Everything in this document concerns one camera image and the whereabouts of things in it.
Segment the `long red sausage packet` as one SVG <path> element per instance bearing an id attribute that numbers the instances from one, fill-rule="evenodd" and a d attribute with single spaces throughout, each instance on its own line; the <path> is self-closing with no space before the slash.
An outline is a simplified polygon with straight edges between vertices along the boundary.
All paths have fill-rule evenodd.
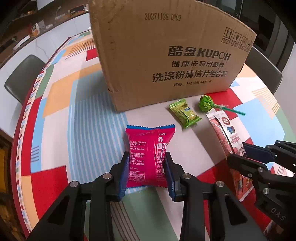
<path id="1" fill-rule="evenodd" d="M 214 128 L 226 157 L 230 154 L 246 157 L 243 143 L 227 114 L 223 110 L 219 110 L 207 113 L 206 116 Z M 242 202 L 253 189 L 252 180 L 249 177 L 241 175 L 234 169 L 230 169 L 230 172 L 235 187 L 236 197 Z"/>

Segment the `pink snack packet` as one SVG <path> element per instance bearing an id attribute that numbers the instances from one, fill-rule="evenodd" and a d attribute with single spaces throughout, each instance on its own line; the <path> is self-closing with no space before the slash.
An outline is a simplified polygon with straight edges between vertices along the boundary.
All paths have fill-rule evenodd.
<path id="1" fill-rule="evenodd" d="M 128 188 L 155 186 L 167 187 L 163 172 L 166 149 L 175 133 L 175 125 L 128 125 L 125 133 L 129 141 Z"/>

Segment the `green lollipop by box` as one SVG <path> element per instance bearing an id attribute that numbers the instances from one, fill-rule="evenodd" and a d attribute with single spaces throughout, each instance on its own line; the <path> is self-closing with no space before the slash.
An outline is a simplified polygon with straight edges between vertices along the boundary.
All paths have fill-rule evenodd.
<path id="1" fill-rule="evenodd" d="M 200 111 L 204 112 L 204 113 L 210 111 L 213 108 L 217 108 L 217 109 L 220 109 L 220 110 L 226 110 L 226 111 L 230 111 L 232 113 L 236 113 L 236 114 L 239 114 L 239 115 L 246 116 L 246 113 L 244 113 L 244 112 L 234 110 L 232 108 L 228 108 L 225 105 L 215 104 L 212 97 L 210 97 L 208 95 L 202 95 L 200 97 L 198 107 L 199 107 Z"/>

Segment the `small green candy packet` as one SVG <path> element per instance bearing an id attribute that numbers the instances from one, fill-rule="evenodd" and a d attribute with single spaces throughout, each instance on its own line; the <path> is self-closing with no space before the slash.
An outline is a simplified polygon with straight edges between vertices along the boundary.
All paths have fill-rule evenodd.
<path id="1" fill-rule="evenodd" d="M 193 126 L 202 120 L 202 118 L 189 107 L 184 98 L 171 103 L 169 109 L 179 119 L 183 129 Z"/>

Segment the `colourful patchwork tablecloth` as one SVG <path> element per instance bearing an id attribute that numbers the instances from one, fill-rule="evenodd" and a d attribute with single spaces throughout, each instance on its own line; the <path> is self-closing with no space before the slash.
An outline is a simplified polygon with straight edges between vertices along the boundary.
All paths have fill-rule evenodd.
<path id="1" fill-rule="evenodd" d="M 223 149 L 204 113 L 182 130 L 169 112 L 172 101 L 117 113 L 107 91 L 89 31 L 68 38 L 29 90 L 16 127 L 11 182 L 25 237 L 72 180 L 91 182 L 118 163 L 127 125 L 175 125 L 167 151 L 186 172 L 205 182 L 222 180 L 233 189 Z M 265 147 L 276 140 L 295 142 L 295 134 L 274 95 L 244 65 L 224 92 L 209 94 L 226 111 L 243 142 Z M 127 189 L 111 204 L 115 240 L 179 240 L 183 203 L 165 188 Z"/>

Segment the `dark chair right near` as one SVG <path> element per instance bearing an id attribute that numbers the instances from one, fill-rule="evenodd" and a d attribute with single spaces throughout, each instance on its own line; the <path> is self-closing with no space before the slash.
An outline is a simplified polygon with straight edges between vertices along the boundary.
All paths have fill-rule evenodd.
<path id="1" fill-rule="evenodd" d="M 263 81 L 270 92 L 275 94 L 282 81 L 281 71 L 254 46 L 245 64 Z"/>

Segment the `dark chair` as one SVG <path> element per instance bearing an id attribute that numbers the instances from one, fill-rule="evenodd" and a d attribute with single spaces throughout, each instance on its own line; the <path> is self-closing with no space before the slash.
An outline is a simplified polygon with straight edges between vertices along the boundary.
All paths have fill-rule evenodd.
<path id="1" fill-rule="evenodd" d="M 8 77 L 4 83 L 5 89 L 23 105 L 30 87 L 45 65 L 37 56 L 27 56 Z"/>
<path id="2" fill-rule="evenodd" d="M 281 71 L 254 46 L 245 64 L 263 81 L 270 92 L 275 94 L 282 81 Z"/>

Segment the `dark chair left side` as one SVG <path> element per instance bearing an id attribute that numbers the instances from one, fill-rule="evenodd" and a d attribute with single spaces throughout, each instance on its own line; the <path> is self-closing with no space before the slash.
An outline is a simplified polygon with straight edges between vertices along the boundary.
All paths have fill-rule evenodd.
<path id="1" fill-rule="evenodd" d="M 4 83 L 5 89 L 23 105 L 30 87 L 45 65 L 37 56 L 27 56 L 8 77 Z"/>

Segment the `brown cardboard box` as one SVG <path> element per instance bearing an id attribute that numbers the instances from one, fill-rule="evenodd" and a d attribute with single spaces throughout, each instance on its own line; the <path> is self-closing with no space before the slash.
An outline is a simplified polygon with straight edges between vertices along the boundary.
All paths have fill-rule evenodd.
<path id="1" fill-rule="evenodd" d="M 117 111 L 228 89 L 256 38 L 201 1 L 90 1 L 89 14 Z"/>

